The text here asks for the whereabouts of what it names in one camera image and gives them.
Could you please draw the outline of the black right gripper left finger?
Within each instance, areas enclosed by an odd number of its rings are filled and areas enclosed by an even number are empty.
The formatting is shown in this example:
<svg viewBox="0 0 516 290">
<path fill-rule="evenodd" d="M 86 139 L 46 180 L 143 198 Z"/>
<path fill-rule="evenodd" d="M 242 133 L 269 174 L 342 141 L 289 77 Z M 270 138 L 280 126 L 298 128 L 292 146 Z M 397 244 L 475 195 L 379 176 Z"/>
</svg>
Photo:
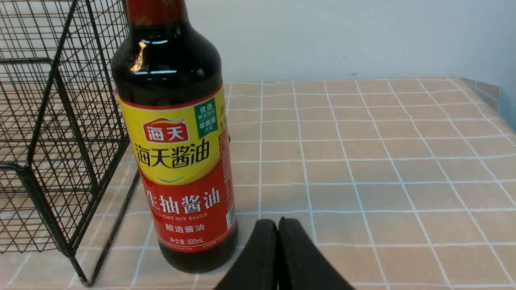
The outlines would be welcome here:
<svg viewBox="0 0 516 290">
<path fill-rule="evenodd" d="M 216 290 L 276 290 L 278 230 L 275 222 L 260 219 L 251 236 Z"/>
</svg>

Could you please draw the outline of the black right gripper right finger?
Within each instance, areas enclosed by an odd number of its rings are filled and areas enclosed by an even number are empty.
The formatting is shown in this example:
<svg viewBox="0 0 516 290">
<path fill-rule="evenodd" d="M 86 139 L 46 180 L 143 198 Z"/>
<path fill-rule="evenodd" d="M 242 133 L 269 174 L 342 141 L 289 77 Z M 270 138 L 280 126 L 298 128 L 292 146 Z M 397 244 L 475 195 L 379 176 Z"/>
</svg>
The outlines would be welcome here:
<svg viewBox="0 0 516 290">
<path fill-rule="evenodd" d="M 278 288 L 280 290 L 353 290 L 293 218 L 281 218 L 278 228 Z"/>
</svg>

